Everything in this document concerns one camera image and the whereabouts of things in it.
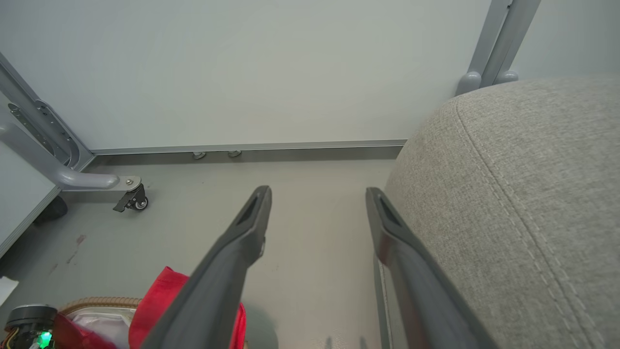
caster wheel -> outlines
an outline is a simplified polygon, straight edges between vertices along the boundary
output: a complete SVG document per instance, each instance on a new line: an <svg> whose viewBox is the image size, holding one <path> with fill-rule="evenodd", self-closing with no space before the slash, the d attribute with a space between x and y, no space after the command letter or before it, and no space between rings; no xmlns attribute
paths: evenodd
<svg viewBox="0 0 620 349"><path fill-rule="evenodd" d="M35 219L35 224L40 225L51 220L59 219L67 214L67 204L62 197L56 196L54 200L43 209L43 212Z"/></svg>
<svg viewBox="0 0 620 349"><path fill-rule="evenodd" d="M136 202L131 208L136 211L142 211L146 206L149 206L149 198L145 196L143 202Z"/></svg>

gray upholstered ottoman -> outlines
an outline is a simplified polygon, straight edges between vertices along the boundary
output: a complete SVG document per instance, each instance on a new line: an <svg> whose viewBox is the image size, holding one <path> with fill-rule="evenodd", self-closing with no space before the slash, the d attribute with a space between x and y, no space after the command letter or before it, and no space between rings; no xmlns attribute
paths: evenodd
<svg viewBox="0 0 620 349"><path fill-rule="evenodd" d="M620 348L620 78L458 96L386 194L500 347Z"/></svg>

white wall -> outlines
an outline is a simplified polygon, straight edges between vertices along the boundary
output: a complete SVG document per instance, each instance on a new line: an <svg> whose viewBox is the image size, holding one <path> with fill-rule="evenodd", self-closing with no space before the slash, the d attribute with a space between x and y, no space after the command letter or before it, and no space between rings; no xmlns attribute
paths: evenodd
<svg viewBox="0 0 620 349"><path fill-rule="evenodd" d="M519 79L620 73L618 16L618 0L542 0L512 69Z"/></svg>
<svg viewBox="0 0 620 349"><path fill-rule="evenodd" d="M408 138L490 0L3 0L0 51L92 150Z"/></svg>

locking caster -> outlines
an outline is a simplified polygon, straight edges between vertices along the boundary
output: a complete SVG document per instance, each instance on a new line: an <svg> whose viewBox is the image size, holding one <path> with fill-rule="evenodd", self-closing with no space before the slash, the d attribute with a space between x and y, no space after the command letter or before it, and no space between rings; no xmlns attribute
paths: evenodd
<svg viewBox="0 0 620 349"><path fill-rule="evenodd" d="M136 189L128 191L125 195L123 195L123 197L118 201L116 207L114 207L114 210L118 212L123 212L125 209L143 211L148 205L149 199L146 197L146 193L144 192L144 185L140 183Z"/></svg>

gray floor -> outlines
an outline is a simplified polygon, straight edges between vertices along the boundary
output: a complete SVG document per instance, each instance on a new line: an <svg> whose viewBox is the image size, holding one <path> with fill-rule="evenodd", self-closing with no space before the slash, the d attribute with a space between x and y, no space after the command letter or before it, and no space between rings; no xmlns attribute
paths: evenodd
<svg viewBox="0 0 620 349"><path fill-rule="evenodd" d="M143 297L165 266L190 274L252 190L269 184L264 256L242 302L252 349L380 348L367 186L382 187L398 148L123 155L89 171L138 175L144 212L112 210L117 194L64 194L69 214L31 227L0 261L19 280L0 320L26 303Z"/></svg>

